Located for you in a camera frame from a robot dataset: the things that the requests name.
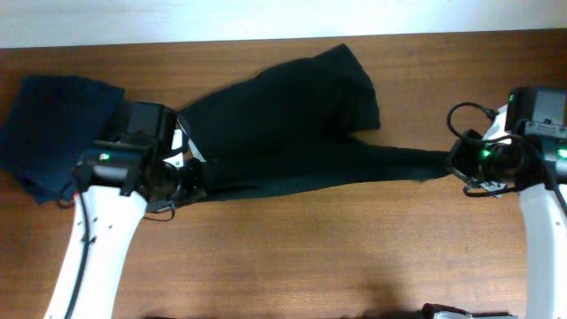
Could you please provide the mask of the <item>black shorts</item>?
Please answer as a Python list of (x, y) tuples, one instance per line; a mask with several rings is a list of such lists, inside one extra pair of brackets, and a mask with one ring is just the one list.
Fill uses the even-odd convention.
[(350, 183), (429, 181), (446, 154), (366, 144), (380, 128), (374, 85), (345, 45), (272, 66), (183, 108), (208, 201), (268, 198)]

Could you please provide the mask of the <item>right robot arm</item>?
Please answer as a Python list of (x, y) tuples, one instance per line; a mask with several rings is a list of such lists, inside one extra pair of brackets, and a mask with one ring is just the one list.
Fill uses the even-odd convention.
[(528, 318), (566, 319), (566, 92), (519, 87), (491, 126), (456, 132), (447, 171), (470, 198), (516, 193), (527, 252)]

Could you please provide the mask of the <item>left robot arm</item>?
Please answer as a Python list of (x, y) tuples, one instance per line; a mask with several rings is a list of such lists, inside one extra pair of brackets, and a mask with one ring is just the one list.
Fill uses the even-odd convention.
[(164, 105), (135, 102), (126, 124), (90, 145), (74, 169), (74, 224), (48, 318), (109, 318), (128, 248), (147, 214), (173, 214), (205, 196), (190, 125)]

